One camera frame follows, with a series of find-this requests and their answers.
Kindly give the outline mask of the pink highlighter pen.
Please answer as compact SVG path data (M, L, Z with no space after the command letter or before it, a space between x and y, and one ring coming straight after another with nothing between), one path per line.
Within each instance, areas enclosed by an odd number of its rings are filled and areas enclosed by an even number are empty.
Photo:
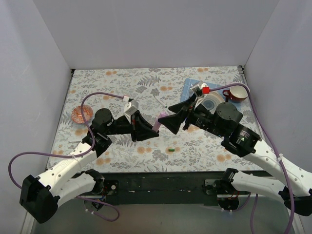
M155 131L155 132L158 132L159 129L160 129L160 126L161 126L161 123L158 122L158 118L155 120L155 123L152 127L152 130Z

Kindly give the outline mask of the white green-tipped marker pen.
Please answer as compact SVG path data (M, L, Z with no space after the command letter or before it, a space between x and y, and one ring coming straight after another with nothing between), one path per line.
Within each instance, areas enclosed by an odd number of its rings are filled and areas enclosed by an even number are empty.
M161 101L161 100L158 99L157 97L155 97L155 99L156 99L156 101L157 101L159 104L161 104L164 108L167 108L167 105L166 105L163 101Z

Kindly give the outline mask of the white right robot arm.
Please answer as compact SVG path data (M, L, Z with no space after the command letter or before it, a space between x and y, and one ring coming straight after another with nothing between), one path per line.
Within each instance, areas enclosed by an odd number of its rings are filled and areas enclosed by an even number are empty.
M273 179L248 175L235 169L227 169L220 187L227 194L248 191L282 202L288 209L302 216L312 214L312 175L283 156L276 156L257 133L240 124L243 114L228 102L219 104L213 114L202 104L195 105L192 97L173 105L172 115L159 118L173 134L180 125L190 125L223 138L221 145L229 152L248 160L272 175Z

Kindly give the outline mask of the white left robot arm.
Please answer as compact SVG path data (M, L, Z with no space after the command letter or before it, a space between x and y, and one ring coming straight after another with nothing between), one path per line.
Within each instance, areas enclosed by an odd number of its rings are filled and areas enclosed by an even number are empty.
M114 119L109 109L102 108L95 113L90 128L69 158L37 177L29 175L24 179L19 203L38 223L48 221L58 207L80 194L98 195L103 191L101 173L90 169L77 178L73 176L109 148L110 135L130 134L133 142L159 136L138 110Z

